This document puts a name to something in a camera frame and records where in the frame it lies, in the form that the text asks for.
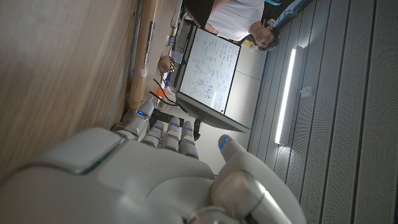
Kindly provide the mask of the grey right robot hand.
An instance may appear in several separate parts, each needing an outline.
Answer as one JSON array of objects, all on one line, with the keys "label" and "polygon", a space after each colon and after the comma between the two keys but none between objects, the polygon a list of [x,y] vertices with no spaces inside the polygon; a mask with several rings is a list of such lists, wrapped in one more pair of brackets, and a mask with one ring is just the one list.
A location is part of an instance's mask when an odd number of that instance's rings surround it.
[{"label": "grey right robot hand", "polygon": [[218,174],[199,160],[190,122],[144,132],[145,102],[119,131],[84,130],[1,182],[2,223],[305,223],[279,177],[227,134]]}]

